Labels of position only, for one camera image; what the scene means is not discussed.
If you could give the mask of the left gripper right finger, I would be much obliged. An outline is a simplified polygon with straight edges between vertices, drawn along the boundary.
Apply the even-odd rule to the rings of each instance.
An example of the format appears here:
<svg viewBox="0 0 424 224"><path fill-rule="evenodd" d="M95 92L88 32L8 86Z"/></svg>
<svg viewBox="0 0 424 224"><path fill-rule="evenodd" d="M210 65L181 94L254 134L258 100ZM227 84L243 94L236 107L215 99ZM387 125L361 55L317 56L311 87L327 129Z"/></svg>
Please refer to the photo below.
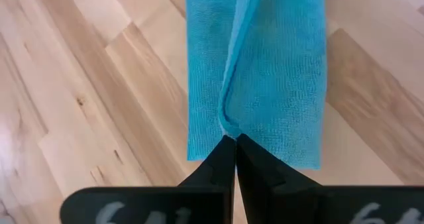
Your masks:
<svg viewBox="0 0 424 224"><path fill-rule="evenodd" d="M421 186L324 186L237 139L237 174L249 223L422 223Z"/></svg>

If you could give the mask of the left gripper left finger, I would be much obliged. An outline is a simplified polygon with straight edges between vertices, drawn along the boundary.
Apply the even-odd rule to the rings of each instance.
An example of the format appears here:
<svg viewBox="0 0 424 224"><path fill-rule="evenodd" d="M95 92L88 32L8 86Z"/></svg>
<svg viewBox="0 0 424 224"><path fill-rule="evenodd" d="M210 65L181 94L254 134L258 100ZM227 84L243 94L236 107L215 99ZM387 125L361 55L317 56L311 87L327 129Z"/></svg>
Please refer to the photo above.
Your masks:
<svg viewBox="0 0 424 224"><path fill-rule="evenodd" d="M231 224L235 158L236 142L224 136L200 166L177 186L84 188L63 202L60 221Z"/></svg>

